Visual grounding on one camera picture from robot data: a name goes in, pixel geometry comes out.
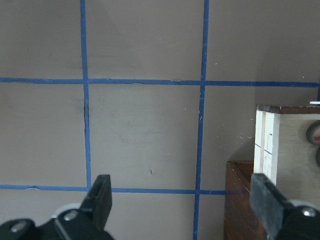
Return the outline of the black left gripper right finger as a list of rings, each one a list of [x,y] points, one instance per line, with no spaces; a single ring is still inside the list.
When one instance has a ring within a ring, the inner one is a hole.
[[[263,173],[250,179],[250,207],[271,239],[276,239],[287,215],[294,209],[289,201]]]

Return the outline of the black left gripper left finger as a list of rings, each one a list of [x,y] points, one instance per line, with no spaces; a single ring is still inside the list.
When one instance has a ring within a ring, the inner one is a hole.
[[[79,209],[86,214],[99,231],[104,230],[112,209],[110,175],[97,176]]]

